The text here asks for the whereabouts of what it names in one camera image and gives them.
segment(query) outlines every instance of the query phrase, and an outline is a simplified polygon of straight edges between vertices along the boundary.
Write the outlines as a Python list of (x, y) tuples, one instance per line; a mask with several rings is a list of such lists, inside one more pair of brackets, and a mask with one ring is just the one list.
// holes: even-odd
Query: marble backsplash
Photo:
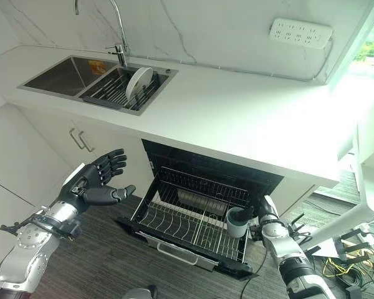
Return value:
[[(333, 27), (323, 82), (370, 0), (117, 0), (132, 55), (171, 58), (300, 78), (321, 68), (330, 43), (317, 50), (271, 41), (276, 17)], [(104, 51), (120, 40), (108, 0), (0, 0), (23, 44)]]

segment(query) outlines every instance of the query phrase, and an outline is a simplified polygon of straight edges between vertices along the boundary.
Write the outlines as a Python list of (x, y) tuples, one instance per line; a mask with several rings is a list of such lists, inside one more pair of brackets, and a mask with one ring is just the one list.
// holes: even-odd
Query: white cabinet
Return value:
[(124, 173), (114, 177), (109, 185), (120, 188), (133, 184), (136, 186), (135, 195), (145, 195), (153, 180), (153, 174), (141, 139), (120, 132), (116, 126), (81, 116), (72, 119), (72, 116), (65, 113), (30, 108), (21, 110), (73, 168), (82, 162), (89, 164), (103, 154), (123, 148), (128, 157), (127, 167)]
[(16, 106), (0, 108), (0, 185), (35, 206), (46, 205), (70, 170)]
[[(34, 212), (35, 207), (0, 186), (0, 226), (23, 221)], [(16, 237), (0, 230), (0, 263), (14, 247)]]
[(79, 138), (80, 130), (65, 114), (57, 115), (31, 108), (20, 110), (72, 168), (81, 163), (88, 164), (95, 159), (93, 153), (83, 148)]

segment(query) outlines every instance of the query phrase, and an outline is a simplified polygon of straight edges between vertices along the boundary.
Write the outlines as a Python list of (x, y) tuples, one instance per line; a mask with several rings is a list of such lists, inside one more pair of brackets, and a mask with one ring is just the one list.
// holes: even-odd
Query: wire rack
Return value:
[(159, 88), (157, 74), (154, 74), (149, 85), (143, 86), (129, 100), (126, 97), (126, 88), (129, 83), (128, 74), (119, 74), (114, 70), (107, 78), (104, 85), (90, 95), (92, 98), (105, 100), (112, 103), (120, 104), (123, 108), (138, 111)]
[(246, 207), (247, 191), (168, 168), (161, 168), (153, 198), (144, 198), (140, 224), (165, 235), (243, 262), (246, 237), (232, 238), (225, 217), (231, 207)]

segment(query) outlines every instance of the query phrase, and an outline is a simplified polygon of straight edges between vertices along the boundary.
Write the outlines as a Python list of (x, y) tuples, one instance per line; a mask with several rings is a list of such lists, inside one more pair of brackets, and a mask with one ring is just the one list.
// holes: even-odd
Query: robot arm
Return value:
[(289, 298), (335, 299), (324, 279), (315, 273), (302, 249), (279, 219), (271, 198), (265, 196), (258, 202), (257, 231), (280, 271)]
[(16, 244), (0, 267), (0, 299), (29, 298), (34, 292), (51, 254), (60, 239), (76, 239), (81, 233), (78, 215), (89, 206), (108, 206), (126, 199), (134, 186), (115, 189), (106, 186), (123, 173), (126, 156), (118, 149), (74, 172), (65, 181), (50, 208), (1, 230), (17, 236)]

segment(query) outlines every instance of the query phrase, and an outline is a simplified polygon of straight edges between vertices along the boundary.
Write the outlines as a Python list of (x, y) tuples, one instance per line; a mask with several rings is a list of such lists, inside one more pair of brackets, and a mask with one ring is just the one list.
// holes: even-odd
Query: power strip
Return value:
[(295, 21), (278, 17), (270, 30), (270, 39), (304, 47), (323, 49), (332, 35), (325, 25)]

